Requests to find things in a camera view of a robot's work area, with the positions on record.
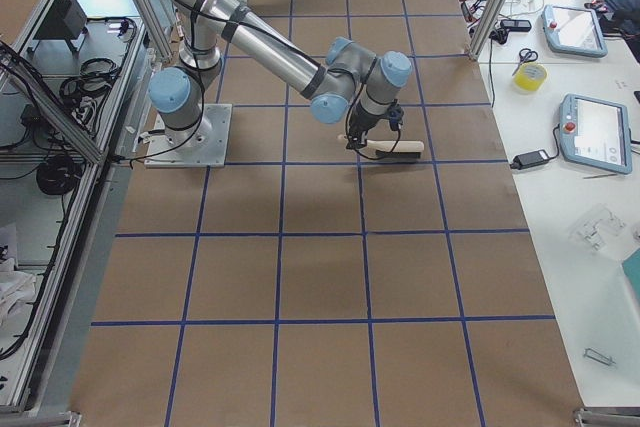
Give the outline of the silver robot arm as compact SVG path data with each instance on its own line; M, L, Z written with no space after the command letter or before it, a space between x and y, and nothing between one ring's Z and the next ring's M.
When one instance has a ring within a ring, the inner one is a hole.
M334 40L324 63L298 49L240 0L172 0L188 19L189 36L182 58L199 66L217 54L224 39L299 92L320 122L346 122L350 150L368 144L380 121L399 133L404 112L397 96L413 70L401 52L379 56L344 37Z

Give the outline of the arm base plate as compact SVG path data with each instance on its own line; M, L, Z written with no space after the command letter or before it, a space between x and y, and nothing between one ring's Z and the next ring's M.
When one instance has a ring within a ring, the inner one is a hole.
M152 136L144 165L147 168L200 168L225 166L232 118L231 104L204 105L198 129L167 129L160 114L154 128L163 133Z

